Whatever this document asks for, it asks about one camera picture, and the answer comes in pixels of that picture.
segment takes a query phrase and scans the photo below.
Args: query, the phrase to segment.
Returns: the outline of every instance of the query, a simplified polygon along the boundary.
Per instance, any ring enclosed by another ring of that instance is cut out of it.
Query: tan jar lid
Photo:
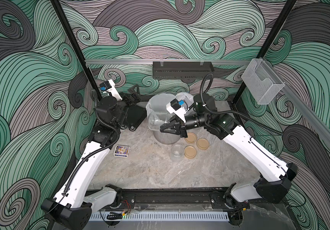
[[[184,149],[184,155],[188,159],[193,159],[197,155],[197,150],[193,146],[187,146]]]
[[[200,150],[207,150],[209,148],[209,141],[206,140],[205,138],[200,138],[197,140],[197,147]]]
[[[195,143],[195,141],[197,140],[197,136],[192,133],[192,132],[187,132],[188,137],[184,138],[184,140],[186,140],[186,142],[192,144]]]

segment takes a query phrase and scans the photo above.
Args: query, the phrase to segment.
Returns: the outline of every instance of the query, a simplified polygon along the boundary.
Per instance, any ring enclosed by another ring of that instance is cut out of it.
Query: swirl pattern wallpaper
[[[73,170],[95,122],[82,76],[49,0],[0,0],[0,229],[52,224],[35,222],[40,205]]]
[[[271,21],[266,27],[273,26]],[[266,59],[330,129],[330,1],[291,11]],[[276,156],[300,169],[287,195],[302,229],[330,230],[330,149],[280,92],[268,105],[257,105],[246,89],[237,104],[240,112],[283,131],[283,136],[257,136]],[[253,135],[269,135],[251,122]]]
[[[315,0],[297,3],[302,6]],[[285,1],[61,0],[85,58],[232,59],[257,56]],[[209,94],[231,100],[246,66],[214,66]],[[118,91],[138,84],[151,96],[199,92],[199,80],[155,80],[152,65],[90,65],[97,83],[113,79]]]
[[[61,0],[86,58],[255,58],[284,0]],[[330,0],[299,0],[266,55],[330,128]],[[91,65],[99,84],[147,96],[199,91],[152,66]],[[246,66],[215,66],[209,93],[231,100]],[[94,125],[89,85],[49,0],[0,0],[0,229],[48,229],[43,199],[65,182]],[[283,130],[257,140],[300,167],[287,198],[302,229],[330,229],[330,150],[282,93],[238,109]],[[255,135],[269,134],[252,123]]]

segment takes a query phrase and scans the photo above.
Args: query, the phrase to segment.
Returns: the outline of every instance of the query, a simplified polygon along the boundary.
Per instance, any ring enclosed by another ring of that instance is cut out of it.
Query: marble table surface
[[[155,139],[147,119],[134,132],[122,130],[117,145],[130,146],[128,158],[113,156],[113,148],[100,164],[89,189],[100,189],[106,184],[131,189],[219,187],[248,182],[259,176],[258,170],[231,145],[204,128],[190,132],[207,139],[209,148],[200,150],[195,143],[189,144],[181,138],[177,144],[192,145],[197,155],[194,159],[173,162],[170,159],[172,145]]]

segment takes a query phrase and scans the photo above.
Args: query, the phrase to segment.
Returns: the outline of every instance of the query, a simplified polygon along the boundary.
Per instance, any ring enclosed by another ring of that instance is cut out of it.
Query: black cable
[[[116,213],[116,212],[110,212],[110,214],[108,214],[106,216],[106,218],[108,220],[120,220],[123,218],[123,214],[122,213]]]
[[[54,208],[52,208],[50,211],[48,211],[47,213],[43,214],[42,217],[38,218],[37,220],[35,220],[32,224],[30,224],[30,226],[33,226],[37,221],[41,220],[42,218],[44,218],[47,214],[49,214],[52,210],[54,210],[58,204],[60,204],[60,202],[64,199],[65,196],[63,196],[59,202],[54,206]]]
[[[300,195],[302,195],[302,197],[304,198],[304,202],[303,202],[303,204],[293,206],[293,205],[289,205],[289,204],[285,203],[283,200],[282,200],[282,202],[283,202],[284,204],[286,204],[286,205],[292,207],[292,208],[299,208],[299,207],[302,207],[303,205],[305,205],[305,203],[307,202],[307,199],[305,198],[305,196],[303,196],[303,194],[302,194],[301,192],[299,192],[298,190],[295,190],[295,189],[291,189],[291,190],[296,191],[296,192],[298,192]]]
[[[252,138],[255,137],[255,136],[281,136],[281,135],[280,134],[254,135],[254,136],[251,136],[249,141],[252,141]]]
[[[103,215],[101,214],[101,209],[99,210],[99,212],[100,212],[101,219],[103,219],[103,221],[105,221],[103,218]]]
[[[190,107],[188,108],[188,111],[190,111],[195,106],[195,103],[193,102]]]
[[[65,186],[65,188],[64,188],[64,191],[63,191],[63,193],[62,193],[63,196],[65,196],[65,195],[67,194],[67,192],[68,192],[68,190],[69,190],[69,187],[70,187],[70,185],[71,185],[71,183],[72,183],[72,180],[73,180],[74,176],[77,174],[78,170],[79,170],[80,167],[83,165],[83,163],[85,163],[85,162],[86,162],[90,157],[92,157],[94,154],[97,154],[97,153],[99,153],[99,152],[101,152],[101,151],[103,151],[103,150],[105,150],[105,149],[111,148],[111,147],[112,147],[113,145],[115,145],[115,143],[119,140],[120,132],[118,131],[118,129],[115,128],[114,126],[109,125],[109,124],[107,124],[106,122],[104,122],[104,121],[101,119],[101,117],[98,115],[97,110],[96,110],[96,107],[97,107],[97,93],[96,93],[96,91],[94,91],[94,90],[92,90],[92,92],[93,92],[93,95],[94,95],[94,105],[95,105],[94,110],[95,110],[95,115],[96,115],[97,120],[98,120],[101,124],[103,124],[104,126],[106,126],[106,127],[110,128],[110,129],[114,130],[114,131],[117,133],[117,137],[116,137],[116,139],[115,139],[110,145],[107,145],[107,146],[105,146],[105,147],[103,147],[103,148],[97,149],[97,150],[91,152],[90,154],[88,154],[87,156],[85,156],[84,158],[82,158],[82,160],[76,165],[76,167],[74,168],[72,174],[70,175],[69,179],[67,180],[67,184],[66,184],[66,186]]]
[[[267,156],[270,160],[272,160],[275,164],[277,164],[278,166],[280,166],[280,168],[285,172],[285,175],[286,175],[286,171],[285,169],[279,165],[276,161],[274,161],[271,157],[269,157],[267,154],[265,154],[264,151],[262,151],[259,147],[257,147],[257,145],[255,145],[253,142],[251,142],[257,149],[259,149],[265,156]]]
[[[204,87],[204,85],[205,85],[205,82],[206,82],[206,79],[207,79],[208,76],[210,76],[210,78],[213,79],[213,75],[212,75],[212,74],[208,74],[208,75],[206,75],[206,76],[203,78],[203,80],[202,80],[202,82],[201,82],[201,87],[199,88],[199,95],[200,95],[200,97],[201,97],[202,106],[204,106],[204,108],[205,108],[209,113],[212,113],[212,114],[234,113],[234,114],[236,114],[236,115],[239,115],[240,117],[243,117],[244,119],[246,119],[246,120],[248,120],[248,121],[251,121],[251,122],[255,123],[256,125],[258,125],[258,126],[264,128],[264,129],[266,129],[266,130],[269,130],[269,131],[271,131],[271,132],[274,132],[274,133],[277,133],[277,134],[282,135],[282,132],[280,132],[280,131],[278,131],[278,130],[275,130],[275,129],[273,129],[273,128],[270,128],[270,127],[268,127],[267,125],[264,125],[264,124],[262,124],[261,122],[258,122],[258,121],[256,121],[256,120],[254,120],[254,119],[248,117],[247,115],[245,115],[245,114],[243,114],[243,113],[239,113],[238,111],[235,111],[235,110],[227,110],[227,111],[216,112],[216,111],[212,111],[212,110],[210,110],[210,109],[208,108],[207,104],[205,103],[204,98],[203,98],[203,94],[204,94],[204,92],[203,92],[203,87]]]
[[[183,102],[184,102],[184,104],[187,105],[187,111],[188,111],[188,104],[187,104],[187,102],[185,100],[183,100]]]
[[[207,91],[211,88],[211,84],[212,84],[212,81],[213,81],[213,74],[212,73],[207,74],[204,78],[207,78],[209,75],[210,75],[210,82],[209,82],[209,85],[207,86],[206,90],[204,91],[204,93],[207,93]]]

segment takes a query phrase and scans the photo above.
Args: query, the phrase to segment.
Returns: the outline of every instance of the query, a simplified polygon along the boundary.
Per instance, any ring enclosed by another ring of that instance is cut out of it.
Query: gray wave pattern
[[[123,73],[123,71],[121,71],[120,69],[116,69],[116,68],[106,69],[103,73],[105,79],[113,80],[113,81],[116,80],[117,76],[113,72],[116,73],[120,77],[119,82],[115,83],[115,87],[123,86],[125,84],[126,77],[125,77],[125,74]]]
[[[3,22],[3,16],[15,16],[23,27],[10,20],[10,25]],[[0,0],[0,32],[7,38],[0,37],[0,61],[10,54],[30,50],[35,44],[34,29],[23,11],[8,0]]]
[[[32,217],[35,209],[40,200],[40,187],[37,181],[32,178],[24,178],[15,182],[4,194],[3,198],[0,200],[0,225],[9,226],[13,224],[20,215],[25,207],[25,200],[23,198],[15,199],[9,206],[9,211],[14,212],[11,215],[5,214],[5,208],[8,205],[10,198],[18,191],[28,189],[31,192],[31,202],[27,212],[24,214],[22,219],[15,226],[14,230],[24,230]]]
[[[303,99],[303,101],[306,102],[310,108],[312,108],[308,88],[300,74],[295,69],[284,63],[274,65],[274,68],[281,76],[283,76],[286,83],[288,83],[295,90],[300,98]]]
[[[219,77],[223,77],[223,76],[228,76],[237,69],[221,69],[221,68],[214,67],[214,70],[215,70],[215,72],[213,74],[213,77],[219,78]]]
[[[312,171],[296,157],[285,152],[282,152],[279,157],[286,162],[293,162],[298,166],[299,173],[294,178],[294,182],[309,197],[326,226],[330,229],[330,198],[321,182],[315,177]]]
[[[330,157],[319,138],[307,127],[294,124],[284,130],[283,142],[291,152],[303,146],[308,167],[330,194]]]
[[[100,72],[101,68],[97,69],[92,69],[92,74],[98,75]],[[87,84],[87,77],[84,71],[80,72],[77,74],[72,80],[71,84],[69,85],[69,90],[68,90],[68,98],[69,102],[74,108],[80,108],[83,102],[83,97],[80,93],[78,93],[79,90],[85,88]]]
[[[9,125],[11,130],[11,139],[19,134],[34,127],[52,122],[53,118],[48,111],[48,101],[50,96],[57,90],[68,93],[69,82],[59,82],[45,85],[31,93],[18,107]],[[65,104],[55,104],[62,106],[65,110]]]
[[[330,4],[313,3],[292,10],[282,29],[290,32],[292,44],[320,42],[330,46]]]
[[[108,6],[93,22],[93,26],[111,28],[123,25],[132,31],[141,25],[157,19],[170,19],[181,24],[191,24],[202,14],[205,0],[195,0],[194,9],[189,12],[190,2],[175,1],[175,10],[167,0],[118,0]]]

